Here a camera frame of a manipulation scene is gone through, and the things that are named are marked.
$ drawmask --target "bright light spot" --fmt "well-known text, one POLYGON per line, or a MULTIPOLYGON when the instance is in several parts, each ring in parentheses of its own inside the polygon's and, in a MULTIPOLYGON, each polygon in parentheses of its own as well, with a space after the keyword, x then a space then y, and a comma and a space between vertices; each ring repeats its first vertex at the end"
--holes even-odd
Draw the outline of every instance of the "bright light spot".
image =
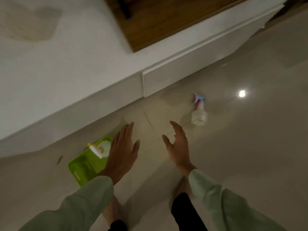
POLYGON ((246 96, 246 91, 241 90, 241 91, 238 93, 238 96, 239 96, 239 97, 244 97, 244 96, 246 96))

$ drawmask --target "person's left hand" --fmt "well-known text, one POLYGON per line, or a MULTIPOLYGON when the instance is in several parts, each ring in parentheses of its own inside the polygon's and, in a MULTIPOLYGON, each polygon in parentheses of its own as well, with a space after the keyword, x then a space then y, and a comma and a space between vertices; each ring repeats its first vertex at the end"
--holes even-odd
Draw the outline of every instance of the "person's left hand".
POLYGON ((133 127, 133 122, 129 125, 124 125, 121 131, 113 139, 106 167, 98 174, 100 176, 110 177, 113 181, 113 185, 121 180, 121 178, 132 168, 137 159, 140 140, 137 140, 132 147, 133 127))

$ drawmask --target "foot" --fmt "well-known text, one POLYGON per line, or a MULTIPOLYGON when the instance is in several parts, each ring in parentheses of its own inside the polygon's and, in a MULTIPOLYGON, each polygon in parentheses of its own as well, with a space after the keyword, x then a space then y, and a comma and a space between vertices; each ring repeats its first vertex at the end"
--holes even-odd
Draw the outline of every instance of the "foot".
POLYGON ((186 193, 189 197, 191 197, 191 195, 192 195, 192 190, 190 188, 189 181, 186 177, 183 177, 183 179, 179 183, 179 186, 178 186, 177 190, 175 191, 172 199, 170 200, 170 203, 169 203, 169 209, 170 210, 172 208, 172 204, 173 204, 174 199, 182 193, 186 193))
POLYGON ((114 221, 121 220, 121 215, 118 209, 118 202, 114 196, 111 199, 111 201, 107 204, 102 214, 109 227, 114 221))

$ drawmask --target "hand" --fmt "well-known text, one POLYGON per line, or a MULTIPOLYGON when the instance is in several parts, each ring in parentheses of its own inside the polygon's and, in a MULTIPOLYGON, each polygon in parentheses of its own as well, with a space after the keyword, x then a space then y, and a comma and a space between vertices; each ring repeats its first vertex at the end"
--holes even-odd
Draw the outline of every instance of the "hand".
POLYGON ((175 141, 171 144, 168 137, 163 135, 163 141, 166 145, 170 159, 175 164, 177 169, 188 178, 190 172, 196 167, 190 162, 188 140, 183 128, 176 122, 170 121, 175 131, 175 141))
POLYGON ((140 140, 137 140, 132 147, 132 131, 134 123, 126 124, 113 139, 109 157, 105 169, 99 173, 100 176, 108 176, 112 179, 113 185, 132 168, 138 156, 140 140))

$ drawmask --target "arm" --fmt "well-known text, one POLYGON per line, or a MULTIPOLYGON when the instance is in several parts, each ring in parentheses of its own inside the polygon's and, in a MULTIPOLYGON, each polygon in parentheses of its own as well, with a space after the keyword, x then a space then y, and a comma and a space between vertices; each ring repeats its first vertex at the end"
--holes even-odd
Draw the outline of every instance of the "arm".
POLYGON ((162 136, 170 159, 189 179, 193 194, 209 210, 218 231, 286 231, 275 221, 251 208, 245 198, 197 170, 190 162, 188 140, 183 128, 175 122, 170 123, 175 130, 174 144, 165 135, 162 136))
POLYGON ((113 186, 137 159, 140 141, 132 146, 134 123, 125 125, 111 143, 105 169, 67 196, 60 208, 43 211, 19 231, 88 231, 113 197, 113 186))

